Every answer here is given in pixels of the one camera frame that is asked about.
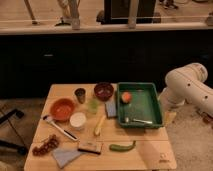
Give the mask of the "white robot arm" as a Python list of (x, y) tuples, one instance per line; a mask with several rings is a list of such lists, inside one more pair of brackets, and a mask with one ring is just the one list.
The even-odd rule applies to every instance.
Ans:
[(207, 69), (200, 63), (191, 63), (169, 71), (165, 76), (166, 87), (159, 96), (164, 111), (191, 102), (213, 117), (213, 88), (204, 84)]

